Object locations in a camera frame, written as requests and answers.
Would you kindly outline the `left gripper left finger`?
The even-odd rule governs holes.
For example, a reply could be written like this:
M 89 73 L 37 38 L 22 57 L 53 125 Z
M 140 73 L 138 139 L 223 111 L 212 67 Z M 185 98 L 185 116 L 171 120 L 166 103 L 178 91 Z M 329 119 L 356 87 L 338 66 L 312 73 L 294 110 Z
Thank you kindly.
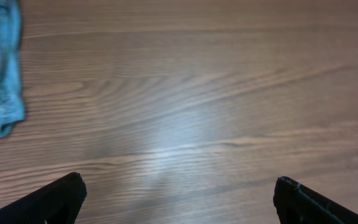
M 74 224 L 87 196 L 77 172 L 0 208 L 0 224 Z

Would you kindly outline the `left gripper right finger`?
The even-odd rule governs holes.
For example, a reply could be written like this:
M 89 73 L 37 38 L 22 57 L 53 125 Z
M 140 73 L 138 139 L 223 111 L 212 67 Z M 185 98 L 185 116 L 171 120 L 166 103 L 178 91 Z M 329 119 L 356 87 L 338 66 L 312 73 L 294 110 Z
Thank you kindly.
M 281 224 L 358 224 L 358 214 L 286 176 L 276 181 L 273 204 Z

